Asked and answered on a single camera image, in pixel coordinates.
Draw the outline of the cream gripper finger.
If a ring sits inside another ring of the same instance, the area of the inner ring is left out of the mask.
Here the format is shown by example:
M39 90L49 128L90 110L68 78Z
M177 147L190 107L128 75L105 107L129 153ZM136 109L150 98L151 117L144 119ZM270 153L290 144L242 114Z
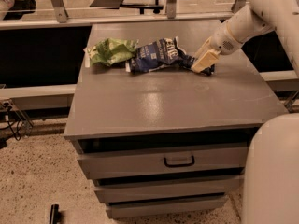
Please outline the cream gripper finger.
M215 49L198 50L195 53L195 60L191 69L195 73L200 73L211 65L215 64L220 57L220 52Z
M211 38L209 37L205 43L200 47L199 50L195 52L194 57L196 59L201 59L209 55L212 51L212 46L211 46Z

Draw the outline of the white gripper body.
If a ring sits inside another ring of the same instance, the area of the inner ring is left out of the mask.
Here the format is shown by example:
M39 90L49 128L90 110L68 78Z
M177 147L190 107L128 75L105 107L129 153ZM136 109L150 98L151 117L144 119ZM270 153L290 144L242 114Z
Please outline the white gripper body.
M230 55L242 47L230 30L229 22L224 22L210 37L209 46L221 55Z

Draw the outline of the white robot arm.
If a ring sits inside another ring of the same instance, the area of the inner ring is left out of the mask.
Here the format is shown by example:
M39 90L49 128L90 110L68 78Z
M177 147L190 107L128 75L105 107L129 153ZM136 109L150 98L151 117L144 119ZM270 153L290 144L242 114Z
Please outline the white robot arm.
M195 53L196 73L257 35L275 31L299 75L298 0L247 0ZM246 161L242 224L299 224L299 114L267 121Z

